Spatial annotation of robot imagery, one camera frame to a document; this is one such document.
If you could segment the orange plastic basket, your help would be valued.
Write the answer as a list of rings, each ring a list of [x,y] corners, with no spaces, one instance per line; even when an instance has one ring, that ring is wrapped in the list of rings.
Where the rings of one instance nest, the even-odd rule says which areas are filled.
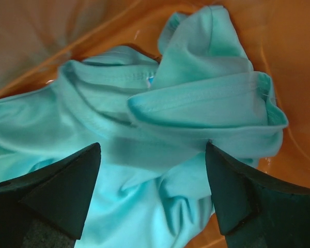
[[[253,69],[273,83],[288,125],[266,174],[310,188],[310,1],[0,1],[0,99],[40,90],[70,60],[117,46],[160,62],[158,40],[175,13],[206,6],[229,14]],[[215,211],[184,247],[224,247]]]

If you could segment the teal t shirt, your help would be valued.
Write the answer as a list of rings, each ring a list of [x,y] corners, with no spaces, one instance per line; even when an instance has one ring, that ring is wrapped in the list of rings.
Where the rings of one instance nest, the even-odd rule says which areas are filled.
[[[128,46],[70,60],[48,86],[0,99],[0,182],[91,143],[101,166],[77,247],[184,247],[214,214],[208,141],[256,167],[288,120],[228,11],[173,14],[160,62]]]

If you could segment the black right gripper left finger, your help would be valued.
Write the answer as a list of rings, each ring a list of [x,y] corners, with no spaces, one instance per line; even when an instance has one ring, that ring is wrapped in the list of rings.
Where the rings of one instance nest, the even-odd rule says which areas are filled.
[[[74,247],[100,168],[99,143],[0,182],[0,247]]]

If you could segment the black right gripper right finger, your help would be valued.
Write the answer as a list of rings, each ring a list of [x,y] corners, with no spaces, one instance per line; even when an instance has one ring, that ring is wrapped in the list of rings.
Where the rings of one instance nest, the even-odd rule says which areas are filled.
[[[205,162],[228,247],[310,247],[310,188],[265,174],[212,143]]]

